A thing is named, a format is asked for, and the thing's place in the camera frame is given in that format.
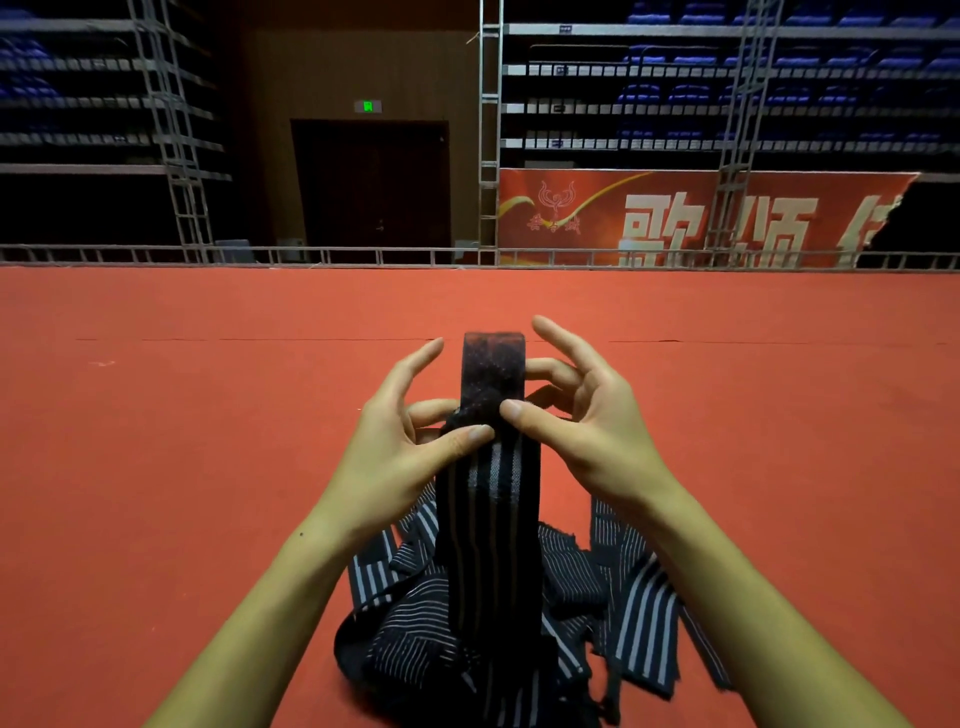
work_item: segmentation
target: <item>hand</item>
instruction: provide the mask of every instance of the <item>hand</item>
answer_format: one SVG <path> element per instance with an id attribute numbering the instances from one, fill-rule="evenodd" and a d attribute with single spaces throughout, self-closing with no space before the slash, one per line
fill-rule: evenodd
<path id="1" fill-rule="evenodd" d="M 559 454 L 590 493 L 613 507 L 649 505 L 680 484 L 660 459 L 627 380 L 579 336 L 535 316 L 534 331 L 573 362 L 527 359 L 527 379 L 548 381 L 528 401 L 505 400 L 503 419 Z M 547 407 L 570 415 L 562 420 Z"/>
<path id="2" fill-rule="evenodd" d="M 493 439 L 489 425 L 461 427 L 436 437 L 425 429 L 444 420 L 459 402 L 426 400 L 405 405 L 414 377 L 444 349 L 435 339 L 397 362 L 364 405 L 347 450 L 314 514 L 356 552 L 378 531 L 407 513 L 430 479 L 453 461 Z"/>

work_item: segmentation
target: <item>person's right hand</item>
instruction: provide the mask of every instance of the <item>person's right hand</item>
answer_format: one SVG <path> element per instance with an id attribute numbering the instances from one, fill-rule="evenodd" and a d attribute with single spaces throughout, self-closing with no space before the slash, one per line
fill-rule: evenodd
<path id="1" fill-rule="evenodd" d="M 646 508 L 680 488 L 660 459 L 627 380 L 586 341 L 543 316 L 534 331 L 565 354 L 527 359 L 527 379 L 549 384 L 528 401 L 504 400 L 503 419 L 555 450 L 590 493 L 613 507 Z M 570 415 L 562 420 L 547 407 Z"/>

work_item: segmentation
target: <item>exit sign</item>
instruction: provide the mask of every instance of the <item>exit sign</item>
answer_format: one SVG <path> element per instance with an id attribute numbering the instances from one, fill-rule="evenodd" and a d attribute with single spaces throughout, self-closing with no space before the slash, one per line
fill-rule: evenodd
<path id="1" fill-rule="evenodd" d="M 353 102 L 353 110 L 357 113 L 383 113 L 383 104 L 379 99 L 361 99 Z"/>

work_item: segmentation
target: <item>person's left hand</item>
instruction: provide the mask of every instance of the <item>person's left hand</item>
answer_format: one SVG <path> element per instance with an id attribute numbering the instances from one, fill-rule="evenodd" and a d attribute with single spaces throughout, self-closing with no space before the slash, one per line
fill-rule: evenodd
<path id="1" fill-rule="evenodd" d="M 414 377 L 436 359 L 435 339 L 400 359 L 364 405 L 347 450 L 311 518 L 333 529 L 354 553 L 406 514 L 438 471 L 493 439 L 488 425 L 461 427 L 437 437 L 425 429 L 453 412 L 456 400 L 403 401 Z"/>

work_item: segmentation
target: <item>door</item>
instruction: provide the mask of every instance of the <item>door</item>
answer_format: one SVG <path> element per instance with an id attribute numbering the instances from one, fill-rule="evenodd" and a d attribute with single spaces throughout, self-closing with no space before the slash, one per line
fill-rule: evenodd
<path id="1" fill-rule="evenodd" d="M 449 248 L 448 127 L 442 122 L 291 122 L 306 244 Z M 319 255 L 313 259 L 319 261 Z M 449 262 L 449 254 L 436 261 Z M 331 254 L 375 263 L 372 252 Z M 430 253 L 386 251 L 385 263 L 430 263 Z"/>

